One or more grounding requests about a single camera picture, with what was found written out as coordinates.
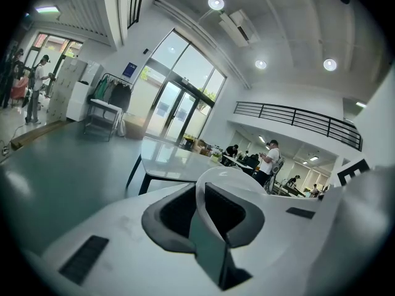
door frame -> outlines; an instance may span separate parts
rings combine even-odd
[[[166,86],[169,83],[172,83],[176,87],[178,87],[180,89],[180,92],[178,93],[177,98],[175,99],[175,101],[173,103],[173,106],[171,106],[171,108],[170,108],[170,112],[169,112],[169,114],[167,116],[167,119],[166,119],[166,121],[165,121],[165,123],[163,125],[162,130],[160,131],[159,136],[156,136],[156,135],[153,135],[153,134],[149,134],[149,133],[146,132],[146,130],[148,128],[148,125],[149,125],[149,122],[151,121],[152,115],[153,115],[153,113],[154,113],[154,111],[155,111],[155,109],[156,109],[156,107],[157,107],[157,105],[158,105],[158,103],[160,101],[160,98],[162,97],[162,93],[164,92]],[[195,101],[193,102],[191,110],[188,112],[188,115],[185,118],[184,124],[181,127],[181,130],[180,130],[180,133],[179,133],[179,135],[177,137],[177,140],[176,141],[172,141],[172,140],[166,139],[165,137],[166,137],[167,131],[170,128],[170,125],[172,124],[172,120],[175,118],[175,114],[176,114],[176,112],[177,112],[177,110],[178,110],[178,108],[180,106],[180,103],[181,103],[182,99],[184,98],[185,94],[188,94],[191,97],[193,97],[195,99]],[[193,93],[190,93],[184,87],[182,87],[182,85],[180,85],[179,83],[177,83],[174,80],[165,80],[163,85],[162,85],[162,87],[160,88],[160,91],[157,94],[157,97],[154,100],[154,103],[153,103],[151,109],[150,109],[149,117],[147,117],[146,122],[144,124],[144,130],[146,132],[145,135],[150,137],[150,138],[154,138],[154,139],[158,139],[158,140],[161,140],[161,141],[169,142],[171,144],[179,145],[181,140],[182,140],[182,138],[183,138],[183,136],[184,136],[185,130],[186,130],[186,128],[189,125],[189,121],[191,120],[192,115],[193,115],[194,111],[196,110],[196,107],[198,106],[198,103],[199,103],[199,98],[196,97]]]

air conditioner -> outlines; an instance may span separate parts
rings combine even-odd
[[[243,10],[236,11],[230,16],[223,13],[220,17],[222,19],[220,26],[237,46],[245,47],[260,40],[256,29]]]

ceiling light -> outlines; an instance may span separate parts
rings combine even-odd
[[[263,60],[257,60],[257,61],[255,62],[255,66],[256,66],[258,69],[265,69],[266,66],[267,66],[267,64],[266,64],[266,62],[264,62]]]
[[[337,63],[333,59],[327,59],[326,61],[323,62],[323,67],[329,72],[335,70],[337,66],[338,66]]]
[[[366,108],[366,104],[363,104],[363,103],[361,103],[361,102],[357,102],[357,103],[355,103],[355,104],[357,104],[357,105],[360,106],[360,107]]]
[[[37,7],[36,11],[38,13],[59,12],[57,7]]]
[[[224,6],[223,0],[209,0],[209,7],[213,10],[221,10]]]

man in white shirt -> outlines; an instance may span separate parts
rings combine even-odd
[[[41,122],[37,118],[37,105],[38,105],[38,97],[40,95],[40,89],[43,86],[43,81],[52,77],[52,73],[49,73],[48,76],[44,76],[44,66],[49,62],[48,55],[44,55],[40,60],[38,66],[36,67],[35,72],[35,85],[33,87],[33,93],[31,94],[30,102],[27,107],[27,116],[25,117],[26,125],[31,121],[31,115],[33,114],[33,124],[41,124]]]
[[[262,187],[272,174],[273,164],[280,159],[280,150],[278,148],[277,140],[273,139],[270,141],[269,148],[270,150],[267,155],[259,154],[262,158],[262,163],[260,164],[260,168],[255,179]]]

gray fabric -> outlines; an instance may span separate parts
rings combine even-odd
[[[38,105],[38,96],[40,95],[40,91],[33,91],[31,94],[30,102],[27,107],[27,120],[31,120],[31,115],[33,114],[33,121],[37,121],[37,105]]]

